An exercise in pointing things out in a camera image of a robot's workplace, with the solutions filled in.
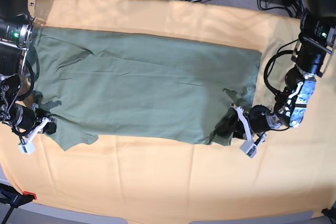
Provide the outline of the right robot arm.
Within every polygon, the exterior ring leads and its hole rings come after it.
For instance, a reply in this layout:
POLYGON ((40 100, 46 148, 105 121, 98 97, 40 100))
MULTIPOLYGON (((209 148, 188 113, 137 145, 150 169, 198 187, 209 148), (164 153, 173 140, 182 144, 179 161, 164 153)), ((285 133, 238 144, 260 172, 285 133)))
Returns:
POLYGON ((34 27, 35 0, 1 0, 1 123, 20 138, 34 130, 54 134, 56 124, 46 113, 19 104, 31 95, 35 76, 26 56, 34 27))

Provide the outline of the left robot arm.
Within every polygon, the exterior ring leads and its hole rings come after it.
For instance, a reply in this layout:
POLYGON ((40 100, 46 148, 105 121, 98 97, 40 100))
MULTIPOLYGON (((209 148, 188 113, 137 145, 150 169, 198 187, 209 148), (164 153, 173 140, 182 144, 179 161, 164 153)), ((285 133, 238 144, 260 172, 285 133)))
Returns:
POLYGON ((285 131, 298 127, 312 96, 316 77, 327 69, 326 55, 335 50, 335 0, 303 0, 306 9, 300 21, 300 33, 294 50, 279 49, 267 62, 264 83, 275 96, 272 110, 256 105, 249 112, 232 106, 217 123, 212 137, 235 137, 247 140, 254 135, 263 137, 268 131, 285 131), (272 64, 283 55, 290 55, 294 62, 285 75, 282 91, 268 81, 272 64))

